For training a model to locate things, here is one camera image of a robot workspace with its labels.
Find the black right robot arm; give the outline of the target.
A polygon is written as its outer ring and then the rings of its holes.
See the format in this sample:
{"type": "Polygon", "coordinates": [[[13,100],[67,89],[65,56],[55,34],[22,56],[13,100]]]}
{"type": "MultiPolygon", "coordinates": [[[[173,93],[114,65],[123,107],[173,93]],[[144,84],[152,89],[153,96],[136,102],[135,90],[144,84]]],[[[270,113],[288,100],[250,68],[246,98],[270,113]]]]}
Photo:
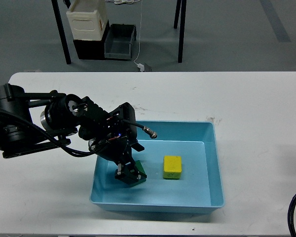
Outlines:
{"type": "Polygon", "coordinates": [[[296,213],[296,193],[293,195],[287,212],[287,224],[290,236],[296,237],[295,228],[295,213],[296,213]]]}

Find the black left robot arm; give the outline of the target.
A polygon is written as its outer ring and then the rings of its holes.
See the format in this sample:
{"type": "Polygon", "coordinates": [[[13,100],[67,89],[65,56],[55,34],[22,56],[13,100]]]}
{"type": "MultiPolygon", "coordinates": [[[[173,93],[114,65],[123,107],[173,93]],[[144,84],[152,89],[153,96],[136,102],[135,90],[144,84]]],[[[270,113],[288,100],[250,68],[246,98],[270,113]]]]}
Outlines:
{"type": "Polygon", "coordinates": [[[17,85],[0,86],[0,151],[13,158],[55,148],[82,158],[98,155],[116,164],[114,177],[134,186],[146,180],[132,151],[141,152],[141,129],[150,138],[156,132],[136,122],[134,108],[123,103],[107,112],[89,97],[73,94],[26,93],[17,85]]]}

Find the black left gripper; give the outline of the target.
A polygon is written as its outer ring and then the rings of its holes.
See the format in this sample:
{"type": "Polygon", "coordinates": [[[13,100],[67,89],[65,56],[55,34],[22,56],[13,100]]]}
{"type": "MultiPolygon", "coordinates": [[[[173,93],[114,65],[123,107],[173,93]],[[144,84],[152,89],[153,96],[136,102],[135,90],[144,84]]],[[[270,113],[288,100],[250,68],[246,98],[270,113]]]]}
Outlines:
{"type": "Polygon", "coordinates": [[[89,151],[117,164],[114,178],[130,185],[131,170],[138,172],[131,149],[145,148],[137,141],[135,110],[125,102],[111,112],[104,111],[93,102],[77,105],[78,135],[89,142],[89,151]]]}

